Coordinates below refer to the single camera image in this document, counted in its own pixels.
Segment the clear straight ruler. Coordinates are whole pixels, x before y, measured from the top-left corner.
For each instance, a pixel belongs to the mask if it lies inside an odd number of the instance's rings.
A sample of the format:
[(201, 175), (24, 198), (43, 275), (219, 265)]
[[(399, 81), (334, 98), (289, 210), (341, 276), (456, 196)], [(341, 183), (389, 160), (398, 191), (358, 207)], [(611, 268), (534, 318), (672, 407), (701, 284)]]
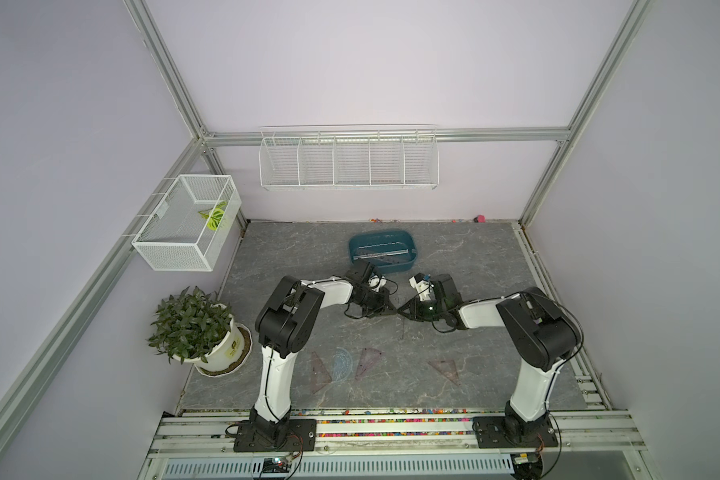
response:
[(384, 252), (373, 252), (373, 251), (362, 251), (358, 255), (354, 255), (353, 259), (366, 260), (366, 261), (380, 261), (388, 263), (404, 263), (409, 260), (410, 252), (408, 250), (396, 250), (396, 251), (384, 251)]
[(407, 320), (400, 315), (396, 316), (396, 320), (397, 320), (396, 338), (399, 341), (403, 341), (405, 339), (405, 330), (406, 330)]

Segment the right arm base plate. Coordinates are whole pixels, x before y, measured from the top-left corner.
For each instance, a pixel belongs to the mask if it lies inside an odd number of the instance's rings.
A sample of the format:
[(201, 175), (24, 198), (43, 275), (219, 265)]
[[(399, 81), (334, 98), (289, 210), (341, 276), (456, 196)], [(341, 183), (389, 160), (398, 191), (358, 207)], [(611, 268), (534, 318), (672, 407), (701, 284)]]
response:
[(531, 422), (512, 415), (475, 417), (472, 430), (481, 449), (541, 449), (560, 443), (549, 414)]

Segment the teal plastic storage box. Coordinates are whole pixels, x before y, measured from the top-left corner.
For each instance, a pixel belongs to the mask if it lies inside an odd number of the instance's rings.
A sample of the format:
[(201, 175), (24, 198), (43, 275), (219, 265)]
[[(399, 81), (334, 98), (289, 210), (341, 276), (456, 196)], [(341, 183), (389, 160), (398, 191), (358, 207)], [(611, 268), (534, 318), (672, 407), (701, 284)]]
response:
[(349, 242), (348, 242), (348, 251), (350, 260), (355, 263), (353, 259), (354, 255), (358, 255), (362, 251), (373, 251), (373, 252), (384, 252), (384, 251), (396, 251), (391, 249), (379, 249), (379, 250), (366, 250), (366, 249), (359, 249), (359, 246), (364, 243), (371, 243), (371, 242), (390, 242), (390, 241), (401, 241), (406, 242), (409, 245), (409, 249), (407, 249), (410, 252), (409, 260), (404, 263), (388, 263), (388, 262), (380, 262), (371, 260), (368, 261), (372, 264), (374, 264), (378, 270), (382, 274), (390, 274), (390, 273), (399, 273), (410, 270), (417, 257), (418, 257), (418, 249), (416, 247), (415, 241), (413, 239), (413, 236), (401, 229), (392, 229), (392, 230), (382, 230), (382, 231), (373, 231), (373, 232), (367, 232), (362, 233), (353, 236)]

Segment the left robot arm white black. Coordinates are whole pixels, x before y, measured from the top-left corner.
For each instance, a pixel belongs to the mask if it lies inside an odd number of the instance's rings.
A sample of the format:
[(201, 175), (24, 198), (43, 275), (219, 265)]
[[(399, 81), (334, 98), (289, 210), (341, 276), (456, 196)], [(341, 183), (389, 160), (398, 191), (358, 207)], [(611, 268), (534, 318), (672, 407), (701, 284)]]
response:
[(389, 284), (386, 277), (375, 273), (367, 278), (332, 276), (313, 281), (283, 277), (255, 321), (263, 369), (251, 420), (272, 427), (288, 422), (296, 359), (310, 339), (322, 309), (356, 305), (363, 318), (392, 313)]

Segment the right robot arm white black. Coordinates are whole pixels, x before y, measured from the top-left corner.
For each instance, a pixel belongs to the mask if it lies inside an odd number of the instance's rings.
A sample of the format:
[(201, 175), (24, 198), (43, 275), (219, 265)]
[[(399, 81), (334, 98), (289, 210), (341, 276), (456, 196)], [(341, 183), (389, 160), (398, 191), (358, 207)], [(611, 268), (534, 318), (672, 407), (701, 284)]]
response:
[(578, 323), (537, 287), (467, 302), (459, 295), (420, 293), (398, 313), (424, 323), (443, 320), (452, 330), (505, 328), (521, 358), (505, 416), (523, 426), (537, 424), (547, 416), (559, 371), (583, 345)]

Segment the clear straight ruler bottom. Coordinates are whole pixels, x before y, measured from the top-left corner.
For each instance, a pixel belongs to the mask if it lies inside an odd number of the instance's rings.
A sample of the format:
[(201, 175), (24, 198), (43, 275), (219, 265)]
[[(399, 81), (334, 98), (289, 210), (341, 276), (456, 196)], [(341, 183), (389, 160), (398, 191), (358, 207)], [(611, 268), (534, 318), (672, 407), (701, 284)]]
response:
[(396, 320), (397, 320), (396, 338), (399, 341), (403, 341), (405, 339), (405, 330), (406, 330), (407, 320), (400, 315), (396, 316)]

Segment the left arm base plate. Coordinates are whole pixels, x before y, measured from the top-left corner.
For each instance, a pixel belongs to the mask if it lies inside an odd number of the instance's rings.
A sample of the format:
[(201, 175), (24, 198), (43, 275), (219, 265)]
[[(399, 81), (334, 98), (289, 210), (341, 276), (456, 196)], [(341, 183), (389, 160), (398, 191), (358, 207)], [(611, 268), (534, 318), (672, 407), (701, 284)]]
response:
[(246, 420), (234, 434), (233, 450), (247, 452), (311, 452), (317, 440), (317, 422), (312, 419), (289, 419), (272, 423), (257, 418)]

